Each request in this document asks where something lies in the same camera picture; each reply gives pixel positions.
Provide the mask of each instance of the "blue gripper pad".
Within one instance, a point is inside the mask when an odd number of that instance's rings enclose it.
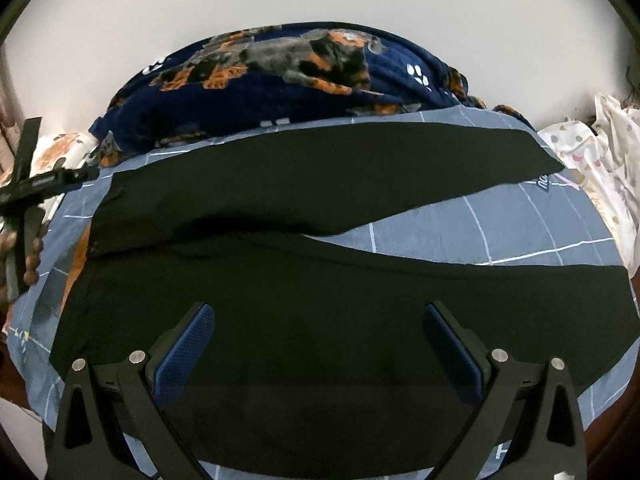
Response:
[[[213,308],[203,304],[156,368],[152,397],[159,408],[170,406],[180,398],[214,329]]]
[[[460,400],[480,406],[484,399],[482,371],[433,304],[424,309],[422,330]]]

